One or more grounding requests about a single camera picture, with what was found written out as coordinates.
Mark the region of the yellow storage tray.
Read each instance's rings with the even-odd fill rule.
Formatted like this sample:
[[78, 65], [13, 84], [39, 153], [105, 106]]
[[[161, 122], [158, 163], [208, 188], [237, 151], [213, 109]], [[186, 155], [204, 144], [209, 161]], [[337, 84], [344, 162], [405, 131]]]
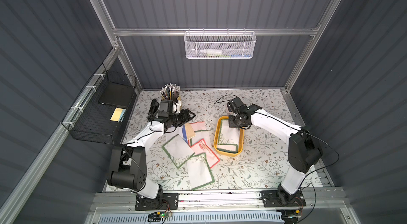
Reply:
[[213, 145], [219, 154], [235, 157], [243, 150], [244, 131], [237, 127], [229, 127], [229, 117], [222, 116], [217, 122]]

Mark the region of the blue bordered stationery paper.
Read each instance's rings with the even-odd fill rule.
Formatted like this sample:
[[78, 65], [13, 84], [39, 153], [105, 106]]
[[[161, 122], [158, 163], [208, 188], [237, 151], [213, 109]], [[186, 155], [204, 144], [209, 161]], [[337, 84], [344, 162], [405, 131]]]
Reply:
[[186, 130], [185, 130], [185, 126], [184, 126], [184, 125], [181, 126], [181, 127], [179, 127], [179, 135], [182, 137], [182, 139], [184, 140], [184, 142], [185, 142], [186, 144], [189, 144], [189, 143], [188, 143], [187, 134], [186, 134]]

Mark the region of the green bordered stationery paper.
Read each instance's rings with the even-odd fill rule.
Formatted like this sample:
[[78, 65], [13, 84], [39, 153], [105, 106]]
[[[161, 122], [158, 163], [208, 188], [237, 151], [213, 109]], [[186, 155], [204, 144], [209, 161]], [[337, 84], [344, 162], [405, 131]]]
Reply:
[[196, 131], [195, 136], [190, 139], [190, 146], [196, 144], [200, 140], [204, 140], [207, 146], [211, 146], [210, 134], [208, 130]]

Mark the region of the beige lined stationery paper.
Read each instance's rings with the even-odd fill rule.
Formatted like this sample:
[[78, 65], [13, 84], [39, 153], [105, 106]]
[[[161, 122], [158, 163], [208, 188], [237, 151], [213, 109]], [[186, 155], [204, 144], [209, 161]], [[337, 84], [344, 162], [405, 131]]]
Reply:
[[192, 139], [193, 137], [196, 136], [195, 131], [192, 129], [190, 123], [186, 123], [184, 126], [185, 126], [185, 130], [186, 130], [188, 139]]

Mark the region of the red bordered stationery paper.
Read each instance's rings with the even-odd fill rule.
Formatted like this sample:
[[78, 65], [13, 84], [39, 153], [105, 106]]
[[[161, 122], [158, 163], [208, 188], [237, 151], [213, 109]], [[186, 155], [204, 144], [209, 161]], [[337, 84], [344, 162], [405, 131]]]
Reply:
[[205, 122], [194, 122], [190, 123], [190, 125], [194, 131], [207, 130]]

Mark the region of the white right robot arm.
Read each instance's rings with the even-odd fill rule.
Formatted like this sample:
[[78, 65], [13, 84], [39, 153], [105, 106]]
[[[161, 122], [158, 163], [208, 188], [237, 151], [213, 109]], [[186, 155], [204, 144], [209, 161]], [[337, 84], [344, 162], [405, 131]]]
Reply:
[[291, 124], [268, 113], [258, 105], [247, 106], [239, 97], [227, 102], [229, 127], [248, 129], [260, 127], [278, 137], [288, 146], [290, 167], [278, 187], [279, 195], [292, 196], [300, 189], [309, 169], [318, 163], [323, 155], [320, 141], [306, 128]]

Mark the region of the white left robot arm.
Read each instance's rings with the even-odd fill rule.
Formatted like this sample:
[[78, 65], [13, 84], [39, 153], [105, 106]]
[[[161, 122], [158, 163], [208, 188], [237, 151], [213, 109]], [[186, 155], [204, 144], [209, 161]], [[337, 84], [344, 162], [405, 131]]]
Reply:
[[146, 153], [170, 128], [190, 122], [196, 114], [182, 109], [181, 102], [153, 99], [147, 115], [146, 127], [132, 140], [114, 146], [108, 170], [108, 185], [131, 189], [147, 199], [157, 199], [162, 187], [147, 177]]

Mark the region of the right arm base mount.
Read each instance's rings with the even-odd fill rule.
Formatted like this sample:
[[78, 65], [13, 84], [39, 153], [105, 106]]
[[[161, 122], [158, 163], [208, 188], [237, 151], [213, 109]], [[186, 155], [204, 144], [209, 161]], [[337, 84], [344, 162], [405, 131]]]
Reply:
[[265, 208], [297, 207], [302, 209], [306, 206], [306, 201], [301, 191], [290, 195], [279, 190], [264, 190], [259, 193], [259, 196]]

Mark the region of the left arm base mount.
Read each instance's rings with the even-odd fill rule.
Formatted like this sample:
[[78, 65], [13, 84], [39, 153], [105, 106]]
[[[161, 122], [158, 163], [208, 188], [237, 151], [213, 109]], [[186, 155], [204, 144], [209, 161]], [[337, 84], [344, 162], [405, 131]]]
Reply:
[[177, 210], [179, 193], [163, 193], [156, 199], [136, 196], [135, 211], [164, 211]]

